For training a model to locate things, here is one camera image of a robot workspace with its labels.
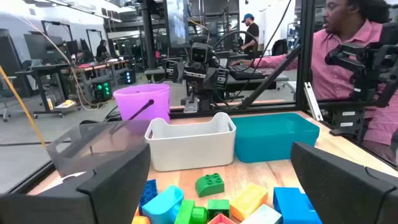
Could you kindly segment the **red-orange studded brick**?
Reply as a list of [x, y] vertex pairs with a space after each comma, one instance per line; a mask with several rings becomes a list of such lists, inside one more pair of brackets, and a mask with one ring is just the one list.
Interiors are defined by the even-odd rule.
[[227, 216], [222, 213], [217, 214], [214, 218], [212, 218], [207, 224], [236, 224]]

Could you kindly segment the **yellow-orange translucent brick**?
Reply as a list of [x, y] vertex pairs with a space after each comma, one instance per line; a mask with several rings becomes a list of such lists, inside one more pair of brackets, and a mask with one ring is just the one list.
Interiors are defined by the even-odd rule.
[[248, 184], [229, 202], [230, 214], [239, 221], [243, 221], [266, 203], [267, 195], [268, 190], [265, 187]]

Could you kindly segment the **green-lit computer tower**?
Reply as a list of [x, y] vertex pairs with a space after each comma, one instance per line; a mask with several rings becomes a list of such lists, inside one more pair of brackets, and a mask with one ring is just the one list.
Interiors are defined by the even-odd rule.
[[96, 102], [105, 102], [113, 97], [109, 81], [92, 83], [93, 97]]

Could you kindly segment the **orange wedge block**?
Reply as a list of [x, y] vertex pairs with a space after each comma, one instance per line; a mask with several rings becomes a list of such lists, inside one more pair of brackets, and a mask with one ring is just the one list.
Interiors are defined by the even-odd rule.
[[150, 220], [142, 216], [139, 209], [136, 210], [131, 224], [150, 224]]

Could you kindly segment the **large blue block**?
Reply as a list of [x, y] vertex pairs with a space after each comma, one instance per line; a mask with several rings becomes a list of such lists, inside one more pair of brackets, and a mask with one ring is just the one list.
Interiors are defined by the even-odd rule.
[[282, 215], [282, 224], [322, 224], [309, 198], [299, 188], [274, 187], [273, 206]]

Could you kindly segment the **black office desk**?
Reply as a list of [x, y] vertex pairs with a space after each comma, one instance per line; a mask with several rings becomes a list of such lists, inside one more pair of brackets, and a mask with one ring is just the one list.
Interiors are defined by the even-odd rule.
[[42, 114], [55, 114], [58, 115], [60, 118], [64, 117], [64, 113], [61, 109], [50, 109], [47, 97], [45, 94], [44, 86], [41, 82], [41, 77], [42, 76], [47, 76], [47, 75], [55, 75], [58, 87], [59, 87], [59, 92], [61, 94], [62, 100], [66, 101], [69, 99], [69, 95], [67, 91], [65, 90], [65, 81], [63, 80], [62, 76], [62, 70], [66, 70], [69, 67], [68, 64], [61, 63], [61, 64], [54, 64], [54, 65], [39, 65], [39, 66], [32, 66], [30, 70], [28, 71], [18, 71], [15, 74], [17, 77], [21, 76], [27, 76], [27, 75], [32, 75], [35, 80], [37, 81], [37, 86], [39, 89], [39, 94], [40, 98], [42, 100], [42, 104], [44, 106], [44, 110], [42, 111], [33, 111], [33, 117], [34, 119], [38, 118], [38, 115]]

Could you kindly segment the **green one-stud block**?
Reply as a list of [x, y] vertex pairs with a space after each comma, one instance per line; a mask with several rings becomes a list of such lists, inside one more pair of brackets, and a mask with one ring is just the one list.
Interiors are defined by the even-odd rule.
[[194, 200], [182, 200], [174, 224], [207, 224], [208, 210], [197, 207]]

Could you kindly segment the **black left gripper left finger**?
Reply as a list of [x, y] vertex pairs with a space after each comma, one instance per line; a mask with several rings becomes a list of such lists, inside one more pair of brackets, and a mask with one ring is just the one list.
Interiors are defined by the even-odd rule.
[[1, 195], [0, 224], [131, 224], [149, 167], [144, 143], [37, 195]]

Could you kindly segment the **small green cube brick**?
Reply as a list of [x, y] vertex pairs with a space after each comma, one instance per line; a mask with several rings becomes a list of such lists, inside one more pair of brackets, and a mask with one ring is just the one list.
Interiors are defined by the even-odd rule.
[[209, 199], [208, 200], [208, 214], [209, 219], [213, 219], [218, 214], [223, 214], [229, 218], [230, 215], [230, 204], [229, 200], [226, 199]]

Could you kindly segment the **light blue block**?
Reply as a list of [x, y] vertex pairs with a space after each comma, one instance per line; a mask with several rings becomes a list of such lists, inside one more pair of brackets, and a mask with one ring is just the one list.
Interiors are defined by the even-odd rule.
[[171, 185], [142, 207], [143, 215], [150, 224], [174, 224], [183, 199], [184, 191]]

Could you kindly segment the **green four-stud brick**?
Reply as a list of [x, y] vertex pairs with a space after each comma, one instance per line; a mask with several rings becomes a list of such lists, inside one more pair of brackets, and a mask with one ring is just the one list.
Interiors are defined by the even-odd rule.
[[207, 174], [195, 182], [195, 190], [199, 197], [207, 197], [224, 192], [224, 181], [219, 173]]

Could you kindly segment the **purple plastic bucket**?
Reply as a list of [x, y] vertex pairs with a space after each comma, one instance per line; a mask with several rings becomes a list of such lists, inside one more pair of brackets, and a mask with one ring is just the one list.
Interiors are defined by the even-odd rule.
[[162, 118], [170, 121], [170, 86], [145, 84], [129, 86], [113, 93], [121, 119]]

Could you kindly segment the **blue-lit computer tower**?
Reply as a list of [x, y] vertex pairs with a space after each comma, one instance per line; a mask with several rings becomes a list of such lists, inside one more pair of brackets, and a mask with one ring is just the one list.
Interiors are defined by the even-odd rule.
[[136, 72], [134, 70], [127, 70], [124, 72], [124, 81], [127, 85], [135, 84]]

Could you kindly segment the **person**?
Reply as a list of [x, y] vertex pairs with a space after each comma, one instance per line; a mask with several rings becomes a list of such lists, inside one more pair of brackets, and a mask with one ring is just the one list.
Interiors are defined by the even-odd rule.
[[247, 55], [246, 59], [251, 60], [256, 58], [259, 40], [259, 26], [254, 22], [252, 14], [245, 14], [242, 20], [247, 26], [244, 44], [241, 46], [243, 52]]
[[109, 52], [106, 48], [106, 41], [101, 40], [96, 49], [96, 59], [99, 62], [105, 61], [109, 57]]
[[[316, 99], [348, 98], [354, 92], [353, 71], [338, 64], [336, 50], [345, 44], [365, 47], [379, 41], [389, 22], [386, 0], [326, 0], [323, 27], [313, 35], [312, 87]], [[398, 131], [398, 89], [384, 108], [367, 110], [362, 145], [376, 155], [398, 161], [393, 135]]]

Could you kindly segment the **mint translucent brick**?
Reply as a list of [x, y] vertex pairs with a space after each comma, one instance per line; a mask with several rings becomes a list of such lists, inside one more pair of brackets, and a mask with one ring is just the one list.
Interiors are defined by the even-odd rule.
[[245, 218], [241, 224], [281, 224], [282, 215], [266, 204]]

